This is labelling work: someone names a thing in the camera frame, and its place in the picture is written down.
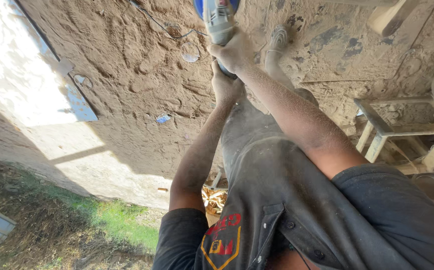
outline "angle grinder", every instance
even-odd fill
[[[207,34],[212,44],[225,46],[235,32],[234,14],[240,0],[194,0],[194,8],[206,24]],[[230,78],[237,78],[217,59],[220,70]]]

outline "shirt button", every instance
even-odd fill
[[[313,251],[313,253],[316,255],[317,259],[323,260],[325,258],[325,254],[322,253],[322,251],[316,249]]]

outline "power cord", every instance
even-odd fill
[[[152,20],[152,21],[154,21],[158,26],[160,26],[160,28],[162,28],[162,30],[164,30],[167,34],[169,34],[169,36],[172,38],[172,39],[174,39],[174,40],[180,40],[180,39],[182,39],[182,38],[184,38],[184,37],[186,37],[186,36],[188,36],[190,33],[192,33],[192,32],[196,32],[197,34],[200,34],[200,35],[203,35],[203,36],[206,36],[206,37],[208,37],[208,35],[207,34],[204,34],[204,33],[202,33],[202,32],[200,32],[200,31],[197,31],[196,29],[192,29],[192,30],[190,30],[187,34],[185,34],[185,35],[181,35],[181,36],[179,36],[179,37],[174,37],[174,36],[172,36],[168,31],[167,31],[167,29],[165,29],[163,26],[161,26],[160,25],[160,23],[158,23],[152,16],[150,16],[150,14],[147,12],[147,10],[145,10],[144,8],[141,8],[140,7],[140,5],[137,3],[137,2],[135,2],[134,0],[127,0],[131,5],[133,5],[133,6],[135,6],[137,9],[139,9],[140,11],[142,11],[142,12],[144,12],[145,14],[147,14],[147,16]]]

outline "sandy ground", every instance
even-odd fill
[[[57,54],[76,65],[71,75],[82,74],[92,81],[92,89],[82,92],[99,120],[88,126],[107,149],[135,173],[172,179],[215,102],[210,86],[212,57],[205,49],[208,39],[196,33],[172,39],[125,0],[21,2]],[[421,3],[426,9],[418,9],[409,20],[420,18],[416,23],[424,27],[416,30],[413,23],[404,24],[402,28],[411,34],[397,32],[390,37],[394,45],[389,40],[380,42],[366,25],[371,7],[312,0],[242,0],[236,18],[250,34],[255,61],[261,67],[273,27],[287,24],[290,45],[281,60],[285,72],[296,86],[312,91],[321,109],[355,137],[359,131],[354,98],[430,92],[434,0]],[[141,4],[175,36],[192,28],[205,31],[190,0],[142,0]],[[421,19],[429,14],[428,20]],[[349,47],[357,34],[354,46]],[[185,42],[199,48],[195,63],[181,57]],[[335,58],[336,54],[344,56]],[[265,111],[252,93],[249,96]],[[385,106],[380,111],[392,124],[428,123],[434,113],[427,105]],[[157,123],[156,117],[164,112],[171,119]],[[222,165],[220,150],[213,170],[217,164]]]

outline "forearm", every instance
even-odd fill
[[[171,186],[171,209],[182,194],[201,197],[201,189],[206,181],[217,144],[224,129],[225,120],[232,110],[233,103],[218,104],[202,127],[199,136],[182,158]]]
[[[334,176],[335,169],[328,169],[328,164],[333,164],[337,155],[349,164],[366,162],[345,133],[309,101],[255,65],[244,67],[237,75],[274,116],[282,131],[329,178]]]

